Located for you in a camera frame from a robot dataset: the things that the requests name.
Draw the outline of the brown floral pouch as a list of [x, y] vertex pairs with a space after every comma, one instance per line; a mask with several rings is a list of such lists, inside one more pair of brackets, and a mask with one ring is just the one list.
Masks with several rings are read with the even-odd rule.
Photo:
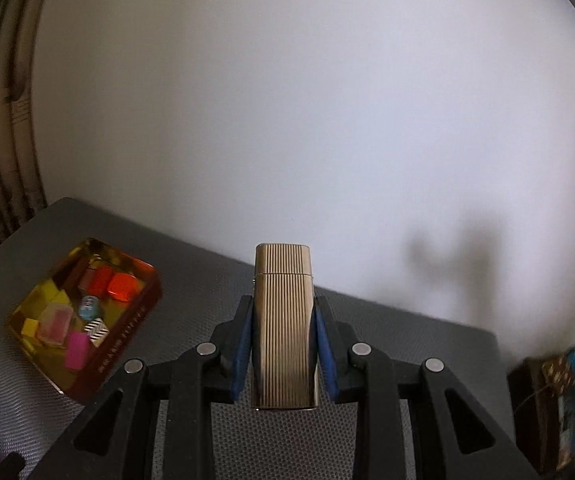
[[575, 384], [575, 375], [565, 354], [553, 356], [541, 364], [541, 371], [545, 384], [557, 396], [568, 394]]

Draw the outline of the red gold tin box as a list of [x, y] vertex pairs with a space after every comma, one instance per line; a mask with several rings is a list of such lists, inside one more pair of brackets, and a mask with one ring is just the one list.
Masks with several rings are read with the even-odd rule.
[[59, 393], [86, 404], [161, 296], [150, 263], [89, 237], [28, 292], [6, 326]]

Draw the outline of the yellow flat block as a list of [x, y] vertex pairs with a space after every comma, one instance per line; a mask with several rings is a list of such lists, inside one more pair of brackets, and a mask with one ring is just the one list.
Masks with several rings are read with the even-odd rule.
[[49, 304], [71, 304], [65, 289], [58, 288], [53, 280], [48, 278], [36, 287], [36, 303], [39, 310]]

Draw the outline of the dark wooden side cabinet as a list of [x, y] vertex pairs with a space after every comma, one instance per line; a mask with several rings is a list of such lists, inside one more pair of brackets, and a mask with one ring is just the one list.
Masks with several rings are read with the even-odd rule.
[[557, 471], [559, 397], [541, 371], [552, 357], [526, 359], [508, 374], [516, 445], [539, 479], [575, 479], [575, 466]]

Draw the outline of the yellow cube block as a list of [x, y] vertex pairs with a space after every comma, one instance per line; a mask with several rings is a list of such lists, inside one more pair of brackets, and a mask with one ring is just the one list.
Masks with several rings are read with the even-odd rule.
[[25, 318], [20, 332], [24, 338], [36, 339], [39, 329], [39, 321], [35, 318]]

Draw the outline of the grey honeycomb table mat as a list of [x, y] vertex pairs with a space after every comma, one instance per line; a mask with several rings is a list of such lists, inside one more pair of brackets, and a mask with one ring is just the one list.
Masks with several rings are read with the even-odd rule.
[[529, 479], [496, 338], [65, 198], [0, 246], [0, 479]]

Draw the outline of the gold ribbed lighter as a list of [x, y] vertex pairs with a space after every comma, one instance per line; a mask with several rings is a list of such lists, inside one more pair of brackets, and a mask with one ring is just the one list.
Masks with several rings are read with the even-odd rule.
[[266, 243], [256, 247], [252, 325], [255, 408], [316, 408], [315, 286], [308, 246]]

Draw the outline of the zebra striped white block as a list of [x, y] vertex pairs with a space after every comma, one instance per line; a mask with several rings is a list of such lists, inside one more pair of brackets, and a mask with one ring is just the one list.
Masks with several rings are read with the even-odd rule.
[[109, 328], [104, 323], [103, 318], [94, 318], [91, 322], [86, 323], [83, 331], [88, 335], [95, 348], [100, 347], [109, 335]]

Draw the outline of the red cube block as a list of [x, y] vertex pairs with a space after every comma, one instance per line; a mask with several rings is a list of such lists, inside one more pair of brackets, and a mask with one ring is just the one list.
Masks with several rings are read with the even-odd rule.
[[140, 282], [129, 273], [115, 273], [107, 285], [107, 295], [122, 304], [129, 304], [139, 291]]

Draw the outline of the small blue white eraser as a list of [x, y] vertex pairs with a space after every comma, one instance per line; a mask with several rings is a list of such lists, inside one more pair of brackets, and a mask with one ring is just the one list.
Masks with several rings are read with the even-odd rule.
[[83, 321], [92, 322], [100, 316], [101, 301], [97, 296], [83, 296], [78, 307], [78, 315]]

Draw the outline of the pink rectangular block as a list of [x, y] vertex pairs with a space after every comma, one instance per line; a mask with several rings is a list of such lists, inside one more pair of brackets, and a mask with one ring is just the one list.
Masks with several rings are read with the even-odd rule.
[[90, 337], [85, 332], [72, 332], [67, 341], [64, 367], [78, 372], [86, 365], [90, 351]]

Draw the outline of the clear plastic box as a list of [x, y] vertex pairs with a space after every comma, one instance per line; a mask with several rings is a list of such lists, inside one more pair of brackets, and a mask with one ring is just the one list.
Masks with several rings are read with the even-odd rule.
[[70, 304], [48, 304], [39, 316], [38, 341], [49, 347], [64, 348], [73, 317]]

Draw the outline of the long red block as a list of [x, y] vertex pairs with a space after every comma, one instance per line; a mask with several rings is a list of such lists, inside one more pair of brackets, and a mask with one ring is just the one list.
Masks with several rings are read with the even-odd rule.
[[78, 286], [79, 292], [81, 292], [82, 296], [93, 296], [103, 299], [114, 274], [115, 272], [110, 266], [98, 266], [97, 268], [84, 271]]

